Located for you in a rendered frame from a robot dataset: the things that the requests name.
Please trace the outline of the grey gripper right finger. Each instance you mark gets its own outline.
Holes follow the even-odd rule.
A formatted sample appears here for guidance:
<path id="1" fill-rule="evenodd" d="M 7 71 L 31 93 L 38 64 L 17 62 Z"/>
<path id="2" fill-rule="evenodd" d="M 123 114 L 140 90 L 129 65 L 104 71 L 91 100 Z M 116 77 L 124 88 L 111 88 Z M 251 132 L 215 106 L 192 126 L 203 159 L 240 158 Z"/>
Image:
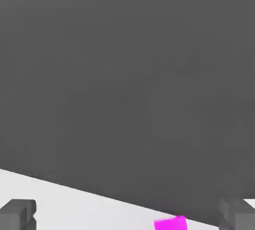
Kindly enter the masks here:
<path id="1" fill-rule="evenodd" d="M 255 230 L 255 208 L 237 198 L 220 198 L 219 230 Z"/>

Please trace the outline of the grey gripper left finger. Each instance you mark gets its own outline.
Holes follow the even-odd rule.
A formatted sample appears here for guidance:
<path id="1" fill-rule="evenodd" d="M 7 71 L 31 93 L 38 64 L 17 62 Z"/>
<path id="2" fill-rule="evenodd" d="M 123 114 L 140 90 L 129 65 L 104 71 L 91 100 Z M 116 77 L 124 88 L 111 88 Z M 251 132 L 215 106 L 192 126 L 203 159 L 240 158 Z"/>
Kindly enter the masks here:
<path id="1" fill-rule="evenodd" d="M 36 201 L 12 199 L 0 208 L 0 230 L 36 230 Z"/>

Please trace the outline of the small magenta cube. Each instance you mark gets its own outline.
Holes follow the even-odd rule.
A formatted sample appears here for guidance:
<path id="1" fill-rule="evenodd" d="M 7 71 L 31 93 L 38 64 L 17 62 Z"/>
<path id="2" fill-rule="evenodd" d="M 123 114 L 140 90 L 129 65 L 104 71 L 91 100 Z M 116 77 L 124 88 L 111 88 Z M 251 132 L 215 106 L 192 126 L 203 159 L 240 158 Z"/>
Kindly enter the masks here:
<path id="1" fill-rule="evenodd" d="M 188 230 L 185 216 L 154 221 L 154 228 L 155 230 Z"/>

